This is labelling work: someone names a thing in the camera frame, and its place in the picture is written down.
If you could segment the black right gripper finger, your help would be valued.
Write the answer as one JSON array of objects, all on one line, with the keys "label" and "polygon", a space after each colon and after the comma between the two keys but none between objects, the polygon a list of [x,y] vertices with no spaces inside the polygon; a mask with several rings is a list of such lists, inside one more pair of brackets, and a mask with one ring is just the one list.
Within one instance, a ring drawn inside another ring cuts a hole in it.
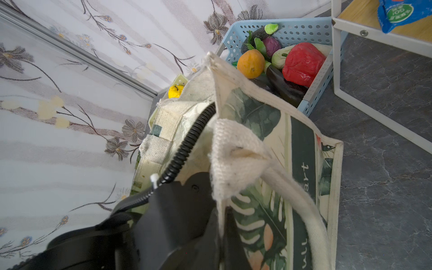
[{"label": "black right gripper finger", "polygon": [[237,230],[234,211],[226,208],[222,237],[222,268],[224,270],[250,270],[248,258]]}]

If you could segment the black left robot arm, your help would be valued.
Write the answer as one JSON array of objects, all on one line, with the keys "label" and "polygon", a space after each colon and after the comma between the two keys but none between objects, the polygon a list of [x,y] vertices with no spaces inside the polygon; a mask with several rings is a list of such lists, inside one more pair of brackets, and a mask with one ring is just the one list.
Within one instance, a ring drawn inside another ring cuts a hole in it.
[{"label": "black left robot arm", "polygon": [[63,234],[18,270],[216,270],[216,206],[210,176],[177,181],[215,104],[195,120],[173,159],[144,192],[120,203],[99,225]]}]

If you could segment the floral canvas tote bag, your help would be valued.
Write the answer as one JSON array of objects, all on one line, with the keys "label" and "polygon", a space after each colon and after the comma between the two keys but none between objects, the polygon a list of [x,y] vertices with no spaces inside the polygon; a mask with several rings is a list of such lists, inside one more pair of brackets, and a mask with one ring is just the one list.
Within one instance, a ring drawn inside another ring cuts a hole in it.
[{"label": "floral canvas tote bag", "polygon": [[132,194],[162,174],[200,113],[215,103],[176,180],[209,172],[213,198],[232,209],[254,270],[333,270],[343,143],[283,99],[208,53],[178,98],[162,98],[139,147]]}]

